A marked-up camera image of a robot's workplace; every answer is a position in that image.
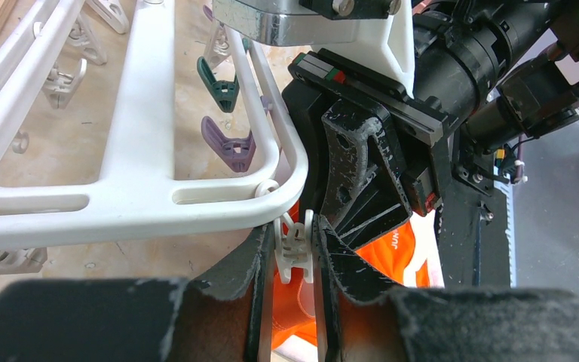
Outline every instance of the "orange fabric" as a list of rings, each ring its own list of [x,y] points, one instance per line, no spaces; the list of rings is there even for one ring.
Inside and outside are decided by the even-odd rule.
[[[298,219],[298,204],[289,212],[294,221]],[[357,253],[376,268],[398,283],[403,282],[403,270],[414,255],[415,238],[411,225],[407,222],[398,229],[388,232]],[[416,273],[417,285],[429,286],[427,263]],[[272,349],[278,348],[289,337],[298,336],[313,345],[317,344],[316,321],[305,313],[299,300],[302,287],[302,270],[292,270],[292,280],[282,284],[278,273],[274,275],[274,298],[272,306]]]

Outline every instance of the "white plastic hanger frame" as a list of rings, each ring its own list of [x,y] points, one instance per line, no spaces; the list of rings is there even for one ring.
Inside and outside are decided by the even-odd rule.
[[[279,189],[255,198],[258,185],[274,178],[279,145],[240,34],[229,28],[225,31],[263,165],[234,179],[173,179],[174,2],[136,3],[100,179],[89,185],[0,187],[0,250],[245,229],[276,219],[298,200],[307,177],[307,155],[265,54],[252,42],[252,63],[263,95],[274,105],[272,123],[292,170]],[[0,160],[83,4],[84,0],[37,2],[30,17],[51,11],[41,36],[34,39],[20,25],[1,48],[0,70],[10,70],[11,75],[0,78]],[[9,57],[20,61],[13,63]]]

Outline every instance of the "green clothespin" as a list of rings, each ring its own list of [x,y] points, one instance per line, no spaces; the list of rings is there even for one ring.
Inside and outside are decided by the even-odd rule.
[[[243,39],[243,46],[247,52],[250,49],[250,42],[247,39]],[[210,65],[207,64],[203,57],[198,58],[196,70],[198,70],[201,80],[219,108],[224,113],[232,113],[236,106],[238,91],[240,90],[236,74],[234,74],[234,81],[217,81]]]

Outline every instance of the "gray floor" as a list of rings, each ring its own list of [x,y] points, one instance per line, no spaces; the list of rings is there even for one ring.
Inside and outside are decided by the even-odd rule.
[[[579,122],[524,146],[529,182],[514,190],[518,286],[579,295]]]

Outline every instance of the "bolt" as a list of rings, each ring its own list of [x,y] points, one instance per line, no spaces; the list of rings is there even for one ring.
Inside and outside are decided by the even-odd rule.
[[[390,1],[390,7],[388,10],[388,14],[390,15],[396,15],[396,13],[398,12],[398,10],[400,10],[400,0],[391,0]]]
[[[332,9],[342,17],[349,16],[354,10],[354,0],[334,0]]]

